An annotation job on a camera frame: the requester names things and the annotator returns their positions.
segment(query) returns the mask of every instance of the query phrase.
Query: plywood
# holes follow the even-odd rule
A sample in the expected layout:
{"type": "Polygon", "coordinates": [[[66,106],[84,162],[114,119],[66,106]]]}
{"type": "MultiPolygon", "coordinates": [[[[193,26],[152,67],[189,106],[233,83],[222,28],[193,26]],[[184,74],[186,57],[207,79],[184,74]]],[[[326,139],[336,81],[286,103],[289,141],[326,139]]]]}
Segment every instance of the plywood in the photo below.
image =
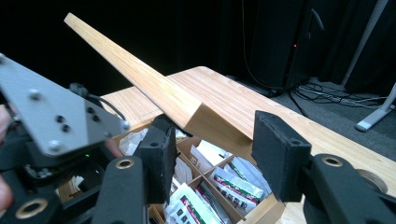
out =
{"type": "Polygon", "coordinates": [[[69,13],[64,21],[184,131],[251,158],[251,139],[209,106],[69,13]]]}

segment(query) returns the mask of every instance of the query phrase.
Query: black curtain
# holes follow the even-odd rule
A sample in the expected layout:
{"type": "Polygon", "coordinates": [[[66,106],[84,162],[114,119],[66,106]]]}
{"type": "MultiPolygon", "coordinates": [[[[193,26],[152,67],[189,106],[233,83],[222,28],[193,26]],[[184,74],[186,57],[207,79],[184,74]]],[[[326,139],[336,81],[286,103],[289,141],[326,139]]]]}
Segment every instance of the black curtain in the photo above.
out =
{"type": "Polygon", "coordinates": [[[68,88],[103,95],[131,86],[64,23],[72,12],[164,75],[176,70],[174,1],[0,1],[0,52],[68,88]]]}
{"type": "MultiPolygon", "coordinates": [[[[388,95],[396,80],[396,1],[389,0],[346,83],[349,92],[388,95]]],[[[376,1],[349,1],[342,14],[320,81],[341,84],[376,1]]]]}
{"type": "Polygon", "coordinates": [[[319,73],[320,81],[342,83],[374,6],[375,1],[353,0],[348,1],[346,8],[340,12],[342,19],[328,46],[330,51],[319,73]]]}
{"type": "Polygon", "coordinates": [[[389,0],[346,83],[346,89],[386,96],[395,81],[396,1],[389,0]]]}

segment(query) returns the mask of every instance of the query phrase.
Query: bolt hole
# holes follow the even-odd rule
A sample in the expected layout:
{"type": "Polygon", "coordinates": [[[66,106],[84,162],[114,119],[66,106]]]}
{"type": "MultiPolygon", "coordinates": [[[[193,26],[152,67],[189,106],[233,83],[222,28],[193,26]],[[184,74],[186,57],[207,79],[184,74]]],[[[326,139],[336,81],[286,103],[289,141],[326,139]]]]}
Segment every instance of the bolt hole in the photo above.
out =
{"type": "Polygon", "coordinates": [[[40,212],[44,211],[48,206],[48,201],[45,199],[33,199],[30,202],[23,204],[17,211],[16,217],[18,219],[25,219],[34,217],[40,212]]]}
{"type": "Polygon", "coordinates": [[[134,161],[130,160],[130,159],[118,161],[116,163],[116,167],[118,169],[126,169],[126,168],[129,168],[129,167],[133,166],[133,165],[134,165],[134,161]]]}
{"type": "Polygon", "coordinates": [[[131,164],[130,161],[122,161],[122,162],[120,163],[120,166],[127,166],[127,165],[129,165],[129,164],[131,164]]]}
{"type": "Polygon", "coordinates": [[[39,203],[33,203],[23,209],[23,212],[29,213],[35,211],[40,206],[39,203]]]}
{"type": "Polygon", "coordinates": [[[297,139],[291,139],[291,142],[294,144],[294,145],[301,145],[303,142],[302,141],[300,141],[300,140],[297,140],[297,139]]]}
{"type": "Polygon", "coordinates": [[[343,165],[341,161],[333,157],[322,158],[322,161],[330,166],[340,167],[343,165]]]}

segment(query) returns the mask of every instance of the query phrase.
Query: black backdrop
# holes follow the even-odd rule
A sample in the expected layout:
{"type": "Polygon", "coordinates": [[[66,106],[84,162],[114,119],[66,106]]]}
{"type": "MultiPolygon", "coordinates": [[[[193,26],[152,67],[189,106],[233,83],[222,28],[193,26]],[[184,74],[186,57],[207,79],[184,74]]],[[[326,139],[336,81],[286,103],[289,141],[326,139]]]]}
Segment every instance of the black backdrop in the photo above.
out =
{"type": "MultiPolygon", "coordinates": [[[[336,29],[328,33],[327,52],[317,57],[319,80],[341,84],[355,50],[360,43],[376,1],[333,1],[337,6],[336,29]]],[[[350,92],[388,95],[396,81],[396,1],[389,0],[369,36],[346,83],[350,92]]]]}
{"type": "MultiPolygon", "coordinates": [[[[242,1],[0,1],[0,52],[95,94],[131,84],[64,24],[72,12],[164,75],[204,65],[246,76],[242,1]]],[[[246,1],[247,59],[258,0],[246,1]]]]}

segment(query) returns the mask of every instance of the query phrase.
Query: packaged item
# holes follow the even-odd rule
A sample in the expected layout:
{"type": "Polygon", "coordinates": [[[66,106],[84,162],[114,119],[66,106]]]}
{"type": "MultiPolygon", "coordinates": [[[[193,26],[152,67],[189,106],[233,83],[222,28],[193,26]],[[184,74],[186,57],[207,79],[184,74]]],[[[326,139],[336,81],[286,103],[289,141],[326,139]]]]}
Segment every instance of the packaged item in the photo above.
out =
{"type": "Polygon", "coordinates": [[[221,147],[216,147],[205,140],[201,141],[197,149],[205,156],[212,166],[216,166],[220,162],[224,161],[224,159],[233,155],[221,147]]]}
{"type": "Polygon", "coordinates": [[[197,191],[195,191],[195,194],[198,196],[198,198],[201,200],[201,202],[206,206],[206,208],[219,220],[221,220],[221,218],[219,217],[219,215],[216,213],[216,211],[210,206],[210,204],[202,197],[201,194],[197,193],[197,191]]]}
{"type": "Polygon", "coordinates": [[[175,129],[175,134],[176,134],[176,143],[179,143],[184,139],[188,138],[188,136],[179,129],[175,129]]]}
{"type": "Polygon", "coordinates": [[[195,146],[191,146],[190,161],[201,173],[204,173],[213,167],[212,164],[195,146]]]}
{"type": "Polygon", "coordinates": [[[250,212],[260,202],[263,190],[247,181],[216,167],[210,181],[221,194],[235,204],[243,215],[250,212]]]}
{"type": "Polygon", "coordinates": [[[149,129],[143,129],[138,133],[129,133],[127,136],[123,137],[120,140],[120,151],[124,156],[132,156],[134,155],[134,151],[136,150],[139,143],[145,138],[146,133],[149,129]]]}
{"type": "Polygon", "coordinates": [[[189,183],[192,181],[191,168],[179,157],[176,158],[175,173],[173,178],[174,179],[172,180],[172,183],[174,186],[172,186],[172,189],[177,189],[182,183],[189,183]]]}
{"type": "Polygon", "coordinates": [[[166,223],[221,223],[221,220],[205,206],[204,202],[186,184],[182,184],[172,194],[170,203],[163,211],[166,223]]]}
{"type": "Polygon", "coordinates": [[[230,218],[227,216],[227,213],[224,211],[218,200],[215,198],[215,195],[213,195],[205,182],[202,182],[198,186],[198,188],[195,190],[195,193],[202,197],[202,199],[210,205],[210,207],[213,209],[213,212],[219,216],[224,224],[232,224],[230,218]]]}
{"type": "Polygon", "coordinates": [[[262,200],[272,192],[268,182],[262,176],[262,172],[260,172],[260,170],[258,170],[249,161],[246,161],[240,157],[235,157],[230,162],[229,166],[227,166],[227,169],[224,167],[224,170],[231,174],[237,174],[237,176],[239,176],[241,179],[244,179],[257,188],[262,189],[264,191],[262,200]]]}

